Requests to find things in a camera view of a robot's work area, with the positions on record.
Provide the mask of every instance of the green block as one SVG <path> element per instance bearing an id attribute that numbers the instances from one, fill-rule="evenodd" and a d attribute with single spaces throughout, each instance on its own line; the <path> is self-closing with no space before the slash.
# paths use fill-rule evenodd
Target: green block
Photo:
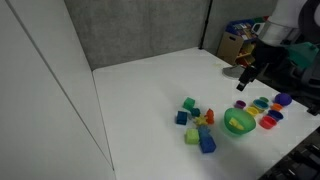
<path id="1" fill-rule="evenodd" d="M 198 144 L 199 143 L 199 133 L 197 129 L 187 129 L 185 135 L 186 144 Z"/>
<path id="2" fill-rule="evenodd" d="M 187 109 L 187 110 L 189 110 L 189 111 L 191 111 L 195 103 L 196 103 L 196 101 L 195 101 L 194 99 L 191 99 L 191 98 L 188 97 L 188 98 L 184 101 L 182 107 L 185 108 L 185 109 Z"/>

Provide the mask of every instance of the white table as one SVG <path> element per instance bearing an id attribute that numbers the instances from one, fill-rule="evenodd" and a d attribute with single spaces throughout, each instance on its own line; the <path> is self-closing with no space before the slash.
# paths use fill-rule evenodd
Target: white table
<path id="1" fill-rule="evenodd" d="M 94 71 L 118 180 L 257 179 L 320 125 L 319 117 L 293 102 L 274 129 L 257 124 L 246 135 L 232 135 L 223 124 L 226 109 L 238 99 L 250 104 L 278 92 L 259 81 L 239 92 L 238 81 L 221 74 L 223 67 L 222 60 L 192 48 Z M 186 129 L 195 127 L 191 121 L 175 124 L 186 97 L 202 113 L 215 112 L 212 154 L 184 143 Z"/>

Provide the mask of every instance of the green bowl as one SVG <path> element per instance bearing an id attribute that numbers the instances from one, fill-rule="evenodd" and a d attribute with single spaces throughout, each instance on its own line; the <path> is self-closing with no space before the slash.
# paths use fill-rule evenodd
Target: green bowl
<path id="1" fill-rule="evenodd" d="M 246 134 L 256 127 L 255 119 L 248 112 L 238 108 L 226 110 L 224 124 L 229 131 L 238 135 Z"/>

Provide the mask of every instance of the white cabinet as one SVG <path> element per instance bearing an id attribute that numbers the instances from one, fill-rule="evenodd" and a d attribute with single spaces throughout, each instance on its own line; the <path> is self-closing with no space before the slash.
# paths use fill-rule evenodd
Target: white cabinet
<path id="1" fill-rule="evenodd" d="M 5 1 L 0 27 L 0 179 L 114 180 Z"/>
<path id="2" fill-rule="evenodd" d="M 8 1 L 111 164 L 92 73 L 64 1 Z"/>

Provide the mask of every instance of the plastic toy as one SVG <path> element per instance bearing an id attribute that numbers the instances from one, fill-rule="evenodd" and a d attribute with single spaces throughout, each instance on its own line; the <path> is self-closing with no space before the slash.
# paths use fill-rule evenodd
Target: plastic toy
<path id="1" fill-rule="evenodd" d="M 185 135 L 186 144 L 198 144 L 199 143 L 199 133 L 197 129 L 187 129 Z"/>
<path id="2" fill-rule="evenodd" d="M 268 116 L 272 117 L 277 122 L 283 119 L 283 115 L 281 114 L 281 112 L 275 110 L 269 110 Z"/>
<path id="3" fill-rule="evenodd" d="M 190 112 L 191 112 L 191 115 L 193 117 L 199 117 L 200 116 L 200 109 L 199 108 L 192 108 Z"/>
<path id="4" fill-rule="evenodd" d="M 253 101 L 253 107 L 256 108 L 259 113 L 262 113 L 264 110 L 268 109 L 269 105 L 260 99 L 256 99 Z"/>
<path id="5" fill-rule="evenodd" d="M 194 99 L 188 97 L 183 103 L 183 108 L 191 111 L 195 103 L 196 101 Z"/>
<path id="6" fill-rule="evenodd" d="M 202 114 L 200 114 L 200 116 L 199 117 L 196 117 L 196 118 L 194 118 L 195 119 L 195 124 L 197 125 L 197 126 L 201 126 L 201 125 L 207 125 L 208 123 L 207 123 L 207 118 L 206 117 L 204 117 Z"/>
<path id="7" fill-rule="evenodd" d="M 213 124 L 214 123 L 214 112 L 212 111 L 212 109 L 209 109 L 207 111 L 207 114 L 205 115 L 205 117 L 207 118 L 207 123 L 208 124 Z"/>
<path id="8" fill-rule="evenodd" d="M 210 129 L 206 125 L 201 125 L 198 127 L 198 133 L 199 133 L 200 138 L 210 136 L 210 134 L 209 134 Z"/>
<path id="9" fill-rule="evenodd" d="M 269 99 L 268 99 L 268 98 L 266 98 L 266 97 L 260 97 L 259 99 L 260 99 L 261 101 L 266 102 L 266 103 L 268 103 L 268 102 L 269 102 Z"/>
<path id="10" fill-rule="evenodd" d="M 259 114 L 259 111 L 254 108 L 254 107 L 248 107 L 246 109 L 246 111 L 252 116 L 252 117 L 255 117 L 257 114 Z"/>
<path id="11" fill-rule="evenodd" d="M 244 101 L 238 100 L 234 105 L 235 108 L 243 109 L 246 107 L 246 103 Z"/>
<path id="12" fill-rule="evenodd" d="M 200 138 L 200 147 L 202 153 L 212 153 L 217 148 L 216 143 L 211 136 Z"/>
<path id="13" fill-rule="evenodd" d="M 224 114 L 224 124 L 232 133 L 242 135 L 256 127 L 255 119 L 246 111 L 230 108 Z"/>
<path id="14" fill-rule="evenodd" d="M 270 116 L 264 116 L 259 124 L 265 129 L 271 129 L 273 126 L 277 125 L 277 121 Z"/>
<path id="15" fill-rule="evenodd" d="M 176 121 L 177 124 L 186 125 L 187 119 L 188 119 L 188 114 L 186 112 L 178 111 L 177 121 Z"/>
<path id="16" fill-rule="evenodd" d="M 274 103 L 274 104 L 270 107 L 270 109 L 275 110 L 275 111 L 281 111 L 282 108 L 283 108 L 283 107 L 282 107 L 280 104 L 278 104 L 278 103 Z"/>
<path id="17" fill-rule="evenodd" d="M 288 106 L 292 102 L 292 98 L 289 94 L 280 93 L 274 98 L 274 102 L 280 104 L 281 106 Z"/>

